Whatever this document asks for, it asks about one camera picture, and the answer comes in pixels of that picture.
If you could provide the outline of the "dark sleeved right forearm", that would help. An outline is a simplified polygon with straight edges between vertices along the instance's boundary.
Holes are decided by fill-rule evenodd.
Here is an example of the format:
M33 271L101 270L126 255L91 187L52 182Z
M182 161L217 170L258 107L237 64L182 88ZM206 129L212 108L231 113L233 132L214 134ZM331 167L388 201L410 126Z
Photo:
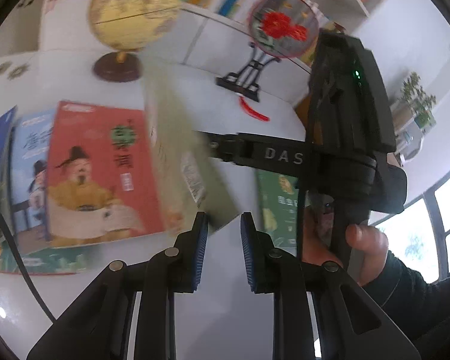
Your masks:
M369 296L414 344L422 359L450 359L450 278L426 283L389 252Z

